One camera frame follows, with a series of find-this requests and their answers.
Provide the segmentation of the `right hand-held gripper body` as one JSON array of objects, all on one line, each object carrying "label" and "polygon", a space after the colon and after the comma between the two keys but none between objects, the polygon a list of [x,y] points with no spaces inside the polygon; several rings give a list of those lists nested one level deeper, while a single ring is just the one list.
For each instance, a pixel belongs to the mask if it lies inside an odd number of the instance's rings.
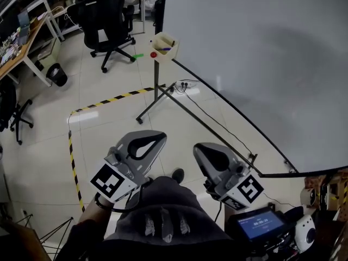
[{"label": "right hand-held gripper body", "polygon": [[204,187],[214,200],[234,210],[249,208],[264,191],[259,175],[242,163],[207,177]]}]

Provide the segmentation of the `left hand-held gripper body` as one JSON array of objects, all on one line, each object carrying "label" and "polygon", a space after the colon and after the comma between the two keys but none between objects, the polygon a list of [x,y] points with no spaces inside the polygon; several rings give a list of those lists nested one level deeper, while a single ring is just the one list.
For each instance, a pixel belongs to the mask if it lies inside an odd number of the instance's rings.
[{"label": "left hand-held gripper body", "polygon": [[146,174],[150,169],[147,159],[150,146],[131,149],[129,154],[125,145],[111,147],[91,177],[91,185],[111,202],[119,201],[149,181]]}]

